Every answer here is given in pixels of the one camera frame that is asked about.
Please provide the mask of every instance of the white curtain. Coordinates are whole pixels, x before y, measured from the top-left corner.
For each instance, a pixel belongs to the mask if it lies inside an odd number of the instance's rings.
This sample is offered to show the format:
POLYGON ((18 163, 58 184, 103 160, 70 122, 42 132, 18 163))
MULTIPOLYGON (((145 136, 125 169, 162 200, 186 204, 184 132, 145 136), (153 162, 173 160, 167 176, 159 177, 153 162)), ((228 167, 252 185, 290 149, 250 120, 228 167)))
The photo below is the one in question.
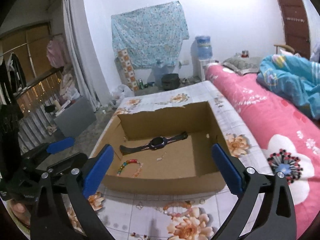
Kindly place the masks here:
POLYGON ((80 95, 86 97, 95 112, 100 107, 100 102, 96 99, 90 73, 87 66, 83 64, 76 37, 81 35, 77 30, 76 20, 74 17, 74 0, 63 0, 63 21, 66 32, 66 40, 71 63, 76 73, 80 95))

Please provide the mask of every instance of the watch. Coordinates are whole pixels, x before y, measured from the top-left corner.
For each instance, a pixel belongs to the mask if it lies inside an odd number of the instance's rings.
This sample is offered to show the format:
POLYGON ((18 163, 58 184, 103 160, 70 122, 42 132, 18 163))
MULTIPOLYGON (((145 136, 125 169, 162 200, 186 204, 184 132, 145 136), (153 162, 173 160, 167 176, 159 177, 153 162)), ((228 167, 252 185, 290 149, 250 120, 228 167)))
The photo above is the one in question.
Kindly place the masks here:
POLYGON ((179 135, 172 136, 172 137, 155 137, 153 138, 149 143, 135 147, 135 148, 128 148, 126 146, 120 145, 120 151, 122 152, 123 155, 127 155, 130 153, 136 153, 136 152, 141 152, 144 150, 158 150, 163 148, 169 143, 173 143, 176 141, 184 140, 188 138, 187 132, 183 132, 179 135))

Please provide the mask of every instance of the metal screw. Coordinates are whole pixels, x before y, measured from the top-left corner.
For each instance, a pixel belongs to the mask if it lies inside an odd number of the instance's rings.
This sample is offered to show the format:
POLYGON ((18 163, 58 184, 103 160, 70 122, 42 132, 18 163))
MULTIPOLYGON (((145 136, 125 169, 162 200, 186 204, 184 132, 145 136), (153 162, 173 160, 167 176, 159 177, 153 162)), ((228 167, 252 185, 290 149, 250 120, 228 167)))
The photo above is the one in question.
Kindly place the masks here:
POLYGON ((42 173, 41 178, 45 179, 45 178, 47 178, 48 176, 49 176, 49 173, 44 172, 44 173, 42 173))
POLYGON ((281 171, 278 172, 277 175, 278 175, 278 177, 281 178, 281 179, 284 178, 284 174, 283 174, 281 171))
POLYGON ((74 169, 72 169, 71 174, 72 175, 77 175, 79 173, 79 171, 80 170, 78 168, 74 168, 74 169))
POLYGON ((250 174, 254 174, 256 171, 254 170, 254 168, 249 167, 249 168, 247 168, 247 172, 250 174))

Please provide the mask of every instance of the cardboard box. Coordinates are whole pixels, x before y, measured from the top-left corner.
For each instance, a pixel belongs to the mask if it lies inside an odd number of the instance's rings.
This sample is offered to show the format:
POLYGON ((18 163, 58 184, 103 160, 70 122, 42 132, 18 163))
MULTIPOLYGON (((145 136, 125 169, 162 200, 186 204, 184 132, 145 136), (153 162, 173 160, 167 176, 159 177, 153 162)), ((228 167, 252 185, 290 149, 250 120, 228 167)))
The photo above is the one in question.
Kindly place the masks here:
POLYGON ((219 143, 229 153, 226 141, 208 102, 183 107, 166 107, 156 111, 120 114, 111 119, 93 156, 106 145, 114 149, 114 159, 102 183, 109 189, 137 194, 179 195, 221 190, 225 181, 211 157, 211 147, 219 143), (122 155, 120 145, 138 147, 158 136, 174 136, 186 131, 188 138, 158 150, 122 155), (143 163, 138 177, 132 178, 143 163))

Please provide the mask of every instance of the brown wooden door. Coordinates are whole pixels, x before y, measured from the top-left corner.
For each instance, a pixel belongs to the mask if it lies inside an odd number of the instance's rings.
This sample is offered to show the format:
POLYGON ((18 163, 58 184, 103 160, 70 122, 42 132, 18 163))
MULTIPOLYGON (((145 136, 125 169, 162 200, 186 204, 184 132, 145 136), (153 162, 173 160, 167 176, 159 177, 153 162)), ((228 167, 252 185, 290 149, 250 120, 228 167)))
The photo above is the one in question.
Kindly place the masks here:
POLYGON ((307 13, 302 0, 279 0, 284 22, 285 42, 302 57, 310 58, 307 13))

